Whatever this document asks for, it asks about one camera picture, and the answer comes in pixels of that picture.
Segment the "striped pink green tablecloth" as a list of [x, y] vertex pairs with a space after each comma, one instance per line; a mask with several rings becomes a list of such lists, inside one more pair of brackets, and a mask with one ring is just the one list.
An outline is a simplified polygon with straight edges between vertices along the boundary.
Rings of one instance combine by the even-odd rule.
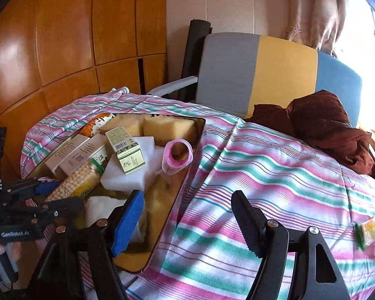
[[375, 259], [357, 249], [353, 224], [375, 218], [375, 180], [288, 137], [205, 106], [118, 91], [68, 102], [33, 120], [21, 151], [28, 176], [57, 146], [99, 113], [202, 117], [206, 124], [184, 181], [182, 200], [160, 239], [158, 261], [128, 275], [131, 299], [244, 299], [260, 261], [231, 210], [232, 193], [283, 226], [319, 228], [352, 299], [375, 290]]

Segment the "grey yellow blue chair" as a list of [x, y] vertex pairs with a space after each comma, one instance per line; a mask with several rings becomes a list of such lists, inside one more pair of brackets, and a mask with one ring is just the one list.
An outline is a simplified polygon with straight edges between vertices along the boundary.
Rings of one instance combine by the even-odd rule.
[[337, 58], [273, 36], [243, 32], [209, 34], [197, 75], [149, 91], [153, 96], [197, 86], [198, 104], [241, 118], [256, 104], [287, 107], [296, 98], [326, 90], [336, 95], [356, 126], [361, 108], [361, 77]]

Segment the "white foam block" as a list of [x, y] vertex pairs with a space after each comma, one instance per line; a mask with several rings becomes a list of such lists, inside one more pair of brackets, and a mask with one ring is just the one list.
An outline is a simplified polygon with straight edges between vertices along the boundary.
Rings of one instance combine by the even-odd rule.
[[159, 174], [165, 148], [156, 145], [152, 136], [136, 137], [135, 141], [139, 144], [145, 161], [144, 166], [137, 172], [144, 175]]
[[161, 157], [153, 156], [148, 163], [130, 174], [125, 174], [121, 164], [113, 155], [101, 177], [101, 185], [106, 190], [131, 193], [133, 190], [145, 192], [156, 179], [161, 167]]

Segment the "black rolled mat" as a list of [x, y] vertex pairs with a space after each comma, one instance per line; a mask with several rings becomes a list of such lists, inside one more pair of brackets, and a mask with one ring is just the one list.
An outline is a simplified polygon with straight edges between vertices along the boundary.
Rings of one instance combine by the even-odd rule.
[[205, 38], [211, 33], [212, 27], [210, 22], [200, 19], [193, 19], [190, 21], [181, 79], [198, 76]]

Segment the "green small carton box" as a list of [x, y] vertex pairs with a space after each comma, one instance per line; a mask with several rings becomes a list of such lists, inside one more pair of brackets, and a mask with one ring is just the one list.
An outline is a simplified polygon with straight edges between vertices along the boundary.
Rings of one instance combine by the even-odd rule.
[[140, 145], [124, 127], [115, 127], [105, 136], [125, 174], [131, 174], [146, 164]]

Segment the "beige patterned curtain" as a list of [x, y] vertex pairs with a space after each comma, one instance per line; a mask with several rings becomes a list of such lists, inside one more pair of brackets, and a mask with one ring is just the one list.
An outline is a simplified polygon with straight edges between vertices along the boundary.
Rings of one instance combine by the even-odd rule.
[[289, 25], [284, 38], [336, 56], [348, 0], [290, 0]]

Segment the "dark red jacket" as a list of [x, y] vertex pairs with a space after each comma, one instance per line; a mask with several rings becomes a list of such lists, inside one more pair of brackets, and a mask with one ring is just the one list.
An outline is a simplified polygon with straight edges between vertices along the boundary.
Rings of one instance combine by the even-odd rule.
[[286, 108], [256, 104], [247, 121], [302, 140], [357, 174], [375, 179], [371, 135], [352, 127], [340, 99], [329, 91], [294, 99]]

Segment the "cracker packet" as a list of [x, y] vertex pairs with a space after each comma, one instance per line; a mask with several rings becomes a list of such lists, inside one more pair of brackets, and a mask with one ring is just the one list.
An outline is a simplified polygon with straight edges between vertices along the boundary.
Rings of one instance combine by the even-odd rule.
[[45, 202], [59, 201], [71, 197], [85, 199], [96, 186], [104, 173], [104, 168], [95, 159], [86, 160], [51, 192]]

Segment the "white carton box with text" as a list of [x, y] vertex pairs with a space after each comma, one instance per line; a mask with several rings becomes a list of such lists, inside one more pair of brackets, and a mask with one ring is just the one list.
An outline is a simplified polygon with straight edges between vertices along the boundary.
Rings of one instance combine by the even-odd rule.
[[55, 150], [49, 159], [45, 162], [45, 165], [51, 171], [51, 173], [56, 177], [61, 176], [61, 169], [59, 165], [64, 162], [64, 160], [73, 153], [77, 148], [83, 145], [89, 140], [89, 137], [77, 134], [73, 138], [67, 140], [64, 145], [60, 146]]

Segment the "small yellow green candy packet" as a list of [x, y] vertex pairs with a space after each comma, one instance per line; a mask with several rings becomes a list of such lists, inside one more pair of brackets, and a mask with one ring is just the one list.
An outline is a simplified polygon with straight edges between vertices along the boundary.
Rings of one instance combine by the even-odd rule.
[[354, 235], [362, 251], [375, 242], [375, 218], [353, 225]]

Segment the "gold metal tin tray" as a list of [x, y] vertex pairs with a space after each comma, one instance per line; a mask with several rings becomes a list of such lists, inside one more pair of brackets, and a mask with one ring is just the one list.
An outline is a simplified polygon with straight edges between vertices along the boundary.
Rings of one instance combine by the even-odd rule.
[[[187, 140], [196, 149], [204, 130], [205, 120], [186, 116], [149, 115], [143, 122], [143, 133], [152, 136], [157, 146], [165, 147], [176, 139]], [[171, 210], [179, 197], [188, 169], [174, 175], [159, 173], [152, 185], [143, 192], [145, 208], [139, 229], [143, 236], [130, 241], [125, 251], [116, 257], [116, 265], [130, 273], [142, 272], [153, 257], [154, 249], [165, 229]]]

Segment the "white carton box with barcode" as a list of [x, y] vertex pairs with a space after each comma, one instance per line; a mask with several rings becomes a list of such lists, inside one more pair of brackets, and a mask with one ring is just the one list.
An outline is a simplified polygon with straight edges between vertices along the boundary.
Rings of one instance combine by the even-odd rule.
[[106, 136], [102, 134], [94, 135], [65, 158], [59, 167], [66, 176], [69, 176], [88, 159], [94, 159], [103, 168], [106, 168], [110, 159], [110, 149]]

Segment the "orange snack bag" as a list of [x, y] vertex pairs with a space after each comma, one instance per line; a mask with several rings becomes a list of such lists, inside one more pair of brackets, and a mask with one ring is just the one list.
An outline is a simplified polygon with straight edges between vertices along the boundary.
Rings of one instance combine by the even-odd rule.
[[94, 135], [99, 133], [99, 129], [101, 129], [114, 117], [115, 115], [109, 112], [98, 114], [80, 130], [79, 134], [88, 138], [92, 138]]

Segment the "wooden wardrobe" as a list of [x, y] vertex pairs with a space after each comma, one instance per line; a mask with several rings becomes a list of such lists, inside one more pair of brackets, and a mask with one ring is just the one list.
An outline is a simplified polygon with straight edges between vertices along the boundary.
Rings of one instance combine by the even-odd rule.
[[20, 176], [26, 133], [62, 106], [164, 84], [166, 34], [166, 0], [10, 0], [0, 13], [2, 176]]

